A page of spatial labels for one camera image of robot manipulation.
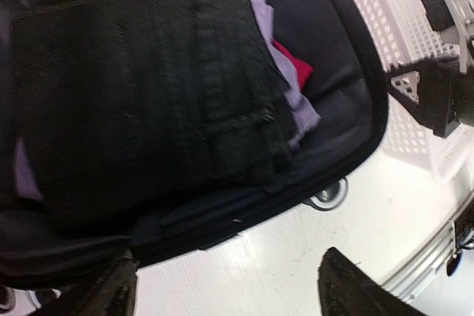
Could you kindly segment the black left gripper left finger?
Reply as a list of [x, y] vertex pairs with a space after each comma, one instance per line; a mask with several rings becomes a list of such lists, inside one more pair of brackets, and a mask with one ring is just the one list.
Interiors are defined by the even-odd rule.
[[128, 250], [44, 307], [45, 315], [134, 315], [138, 263]]

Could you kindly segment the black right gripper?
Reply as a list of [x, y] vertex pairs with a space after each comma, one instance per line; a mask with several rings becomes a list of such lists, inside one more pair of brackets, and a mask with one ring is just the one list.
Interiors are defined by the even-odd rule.
[[387, 92], [433, 135], [446, 138], [459, 122], [473, 127], [473, 66], [461, 73], [458, 57], [392, 64], [385, 81]]

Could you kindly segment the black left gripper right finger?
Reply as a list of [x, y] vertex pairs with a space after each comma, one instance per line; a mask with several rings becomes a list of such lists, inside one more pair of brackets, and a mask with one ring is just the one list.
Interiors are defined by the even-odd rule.
[[318, 268], [318, 294], [323, 316], [410, 316], [418, 310], [391, 295], [335, 247]]

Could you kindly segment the pink hard-shell kids suitcase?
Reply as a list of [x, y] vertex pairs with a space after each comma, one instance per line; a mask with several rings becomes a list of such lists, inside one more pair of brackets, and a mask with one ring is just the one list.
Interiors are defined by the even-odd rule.
[[388, 113], [353, 0], [1, 0], [1, 282], [231, 238], [362, 164]]

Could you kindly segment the black denim jeans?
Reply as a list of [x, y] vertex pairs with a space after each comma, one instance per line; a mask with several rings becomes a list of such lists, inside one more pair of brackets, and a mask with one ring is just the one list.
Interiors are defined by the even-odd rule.
[[13, 117], [65, 229], [264, 185], [295, 124], [250, 0], [61, 0], [11, 27]]

